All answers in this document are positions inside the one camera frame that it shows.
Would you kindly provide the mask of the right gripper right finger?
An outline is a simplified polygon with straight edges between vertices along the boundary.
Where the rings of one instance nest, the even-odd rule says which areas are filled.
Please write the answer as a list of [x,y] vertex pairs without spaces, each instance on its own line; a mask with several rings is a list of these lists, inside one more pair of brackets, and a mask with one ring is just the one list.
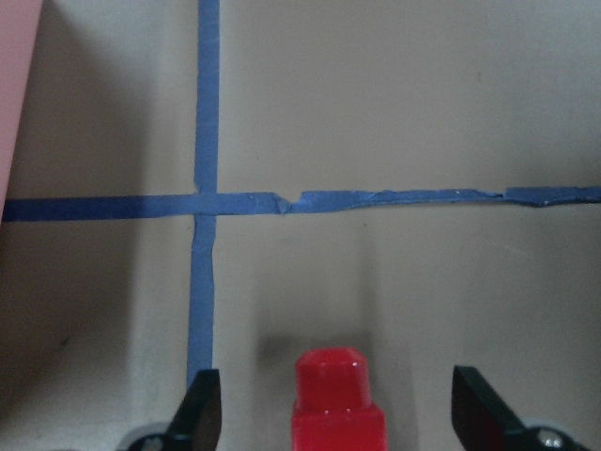
[[451,420],[465,450],[585,450],[565,431],[526,425],[473,366],[457,365],[452,379]]

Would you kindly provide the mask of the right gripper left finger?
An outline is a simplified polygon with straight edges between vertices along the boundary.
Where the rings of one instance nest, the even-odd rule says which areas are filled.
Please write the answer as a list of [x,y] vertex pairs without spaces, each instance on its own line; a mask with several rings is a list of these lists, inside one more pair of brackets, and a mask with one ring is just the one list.
[[216,450],[221,431],[220,372],[200,370],[166,430],[167,450]]

